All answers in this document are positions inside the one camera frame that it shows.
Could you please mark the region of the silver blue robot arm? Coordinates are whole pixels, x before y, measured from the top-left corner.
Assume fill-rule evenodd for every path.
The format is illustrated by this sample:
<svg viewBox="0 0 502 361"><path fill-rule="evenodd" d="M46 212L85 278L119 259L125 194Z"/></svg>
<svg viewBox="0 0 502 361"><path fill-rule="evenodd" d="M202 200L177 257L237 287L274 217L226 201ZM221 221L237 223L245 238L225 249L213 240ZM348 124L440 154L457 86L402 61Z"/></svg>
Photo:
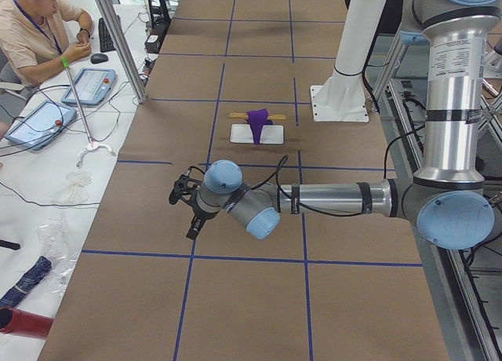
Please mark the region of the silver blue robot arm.
<svg viewBox="0 0 502 361"><path fill-rule="evenodd" d="M190 189L194 216L187 237L229 213L258 239L278 225L280 213L312 211L334 217L380 213L408 220L420 235L447 250L485 240L495 213L475 168L486 36L499 22L501 0L404 0L402 32L430 44L424 152L407 179L379 183L280 184L277 176L249 186L228 160L214 162Z"/></svg>

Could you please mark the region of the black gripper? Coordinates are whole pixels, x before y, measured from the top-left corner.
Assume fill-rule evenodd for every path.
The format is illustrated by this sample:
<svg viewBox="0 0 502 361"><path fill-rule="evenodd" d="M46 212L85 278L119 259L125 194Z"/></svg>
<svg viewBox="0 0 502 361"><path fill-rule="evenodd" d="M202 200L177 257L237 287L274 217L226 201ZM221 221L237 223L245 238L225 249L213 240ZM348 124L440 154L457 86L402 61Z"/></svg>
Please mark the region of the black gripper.
<svg viewBox="0 0 502 361"><path fill-rule="evenodd" d="M216 212L204 210L197 202L197 199L192 200L191 204L194 216L191 220L190 227L186 237L191 240L196 240L204 224L208 220L212 220L216 216Z"/></svg>

